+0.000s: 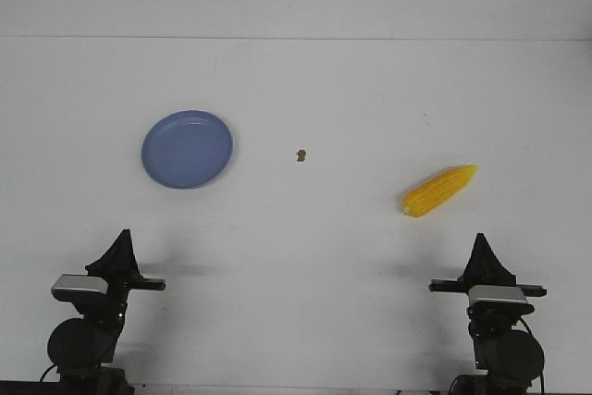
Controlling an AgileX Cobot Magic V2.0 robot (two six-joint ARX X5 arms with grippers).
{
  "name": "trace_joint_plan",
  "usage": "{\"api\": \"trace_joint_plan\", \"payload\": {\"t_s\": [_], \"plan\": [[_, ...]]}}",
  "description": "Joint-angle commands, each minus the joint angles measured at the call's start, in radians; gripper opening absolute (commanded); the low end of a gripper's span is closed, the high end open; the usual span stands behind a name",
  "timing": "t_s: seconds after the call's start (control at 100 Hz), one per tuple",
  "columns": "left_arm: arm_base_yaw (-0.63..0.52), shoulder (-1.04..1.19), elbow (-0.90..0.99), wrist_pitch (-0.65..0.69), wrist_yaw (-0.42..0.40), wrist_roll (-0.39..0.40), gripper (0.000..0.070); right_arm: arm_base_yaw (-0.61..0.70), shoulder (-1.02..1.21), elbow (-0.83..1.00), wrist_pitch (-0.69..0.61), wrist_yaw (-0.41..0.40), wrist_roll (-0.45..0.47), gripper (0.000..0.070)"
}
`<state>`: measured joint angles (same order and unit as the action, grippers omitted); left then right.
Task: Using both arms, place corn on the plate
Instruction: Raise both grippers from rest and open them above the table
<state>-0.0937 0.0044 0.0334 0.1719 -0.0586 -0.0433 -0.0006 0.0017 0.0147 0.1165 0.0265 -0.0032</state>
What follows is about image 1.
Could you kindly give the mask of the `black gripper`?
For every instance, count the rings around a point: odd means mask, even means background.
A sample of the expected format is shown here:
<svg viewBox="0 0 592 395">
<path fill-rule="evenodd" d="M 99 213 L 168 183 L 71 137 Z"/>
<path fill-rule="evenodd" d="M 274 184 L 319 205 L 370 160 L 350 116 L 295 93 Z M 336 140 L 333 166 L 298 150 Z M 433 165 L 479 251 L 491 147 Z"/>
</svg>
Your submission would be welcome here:
<svg viewBox="0 0 592 395">
<path fill-rule="evenodd" d="M 477 282 L 482 277 L 481 244 L 483 247 L 483 276 L 488 284 L 468 285 L 464 282 Z M 464 293 L 471 290 L 485 290 L 489 293 L 517 292 L 524 296 L 546 296 L 547 290 L 539 285 L 516 284 L 516 276 L 498 259 L 483 233 L 475 235 L 474 245 L 469 260 L 457 280 L 432 279 L 428 285 L 431 292 Z"/>
<path fill-rule="evenodd" d="M 141 273 L 128 228 L 120 232 L 113 244 L 99 259 L 85 266 L 85 270 L 89 276 L 134 277 L 130 279 L 117 278 L 108 284 L 106 308 L 109 316 L 125 315 L 128 297 L 132 290 L 164 291 L 166 288 L 164 279 L 140 277 Z"/>
</svg>

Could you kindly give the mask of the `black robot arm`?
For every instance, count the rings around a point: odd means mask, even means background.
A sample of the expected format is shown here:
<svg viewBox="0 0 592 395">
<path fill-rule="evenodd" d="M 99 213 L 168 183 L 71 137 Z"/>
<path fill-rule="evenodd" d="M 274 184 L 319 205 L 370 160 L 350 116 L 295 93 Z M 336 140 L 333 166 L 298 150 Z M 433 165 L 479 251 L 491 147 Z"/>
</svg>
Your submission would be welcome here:
<svg viewBox="0 0 592 395">
<path fill-rule="evenodd" d="M 468 298 L 468 334 L 475 368 L 482 375 L 458 375 L 449 394 L 525 394 L 544 378 L 545 354 L 524 321 L 535 311 L 529 298 L 542 298 L 540 285 L 520 284 L 491 249 L 483 233 L 475 235 L 469 260 L 454 280 L 433 279 L 429 290 Z"/>
<path fill-rule="evenodd" d="M 62 274 L 51 295 L 79 315 L 63 321 L 47 341 L 47 355 L 59 374 L 58 394 L 133 394 L 122 368 L 112 367 L 133 290 L 162 291 L 166 281 L 142 275 L 131 232 L 123 229 L 84 274 Z"/>
</svg>

